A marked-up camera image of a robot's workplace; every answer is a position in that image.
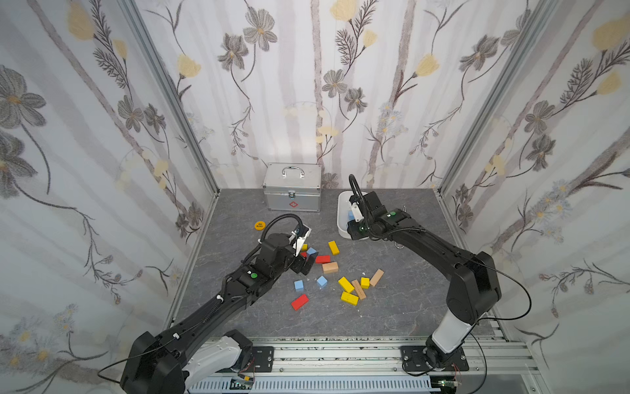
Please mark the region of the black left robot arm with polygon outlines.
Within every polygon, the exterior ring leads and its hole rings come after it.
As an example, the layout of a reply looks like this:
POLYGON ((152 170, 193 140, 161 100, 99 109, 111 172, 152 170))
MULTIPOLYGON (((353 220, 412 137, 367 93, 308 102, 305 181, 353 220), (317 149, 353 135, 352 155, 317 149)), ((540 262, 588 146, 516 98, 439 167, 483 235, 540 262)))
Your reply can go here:
POLYGON ((223 369, 252 366, 252 342, 237 330, 208 345, 213 331, 269 292, 288 270, 308 274, 313 262, 301 256, 310 229, 294 213, 283 219, 297 222, 289 233, 264 229, 259 243, 241 265, 221 281, 221 289, 190 316, 154 336, 143 333, 133 343, 119 385, 126 393, 184 393, 223 369))

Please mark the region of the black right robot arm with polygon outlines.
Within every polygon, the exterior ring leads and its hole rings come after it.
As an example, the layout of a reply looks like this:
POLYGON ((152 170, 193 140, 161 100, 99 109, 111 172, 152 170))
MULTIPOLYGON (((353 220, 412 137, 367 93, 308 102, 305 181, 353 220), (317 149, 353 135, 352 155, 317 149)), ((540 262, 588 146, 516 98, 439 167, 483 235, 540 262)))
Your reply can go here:
POLYGON ((413 251, 448 281, 447 312, 426 341, 423 360, 429 369, 444 369, 477 322, 501 299, 498 272, 492 257, 455 246, 420 225, 405 211, 388 209, 376 192, 352 188, 354 219, 348 222, 352 240, 393 241, 413 251))

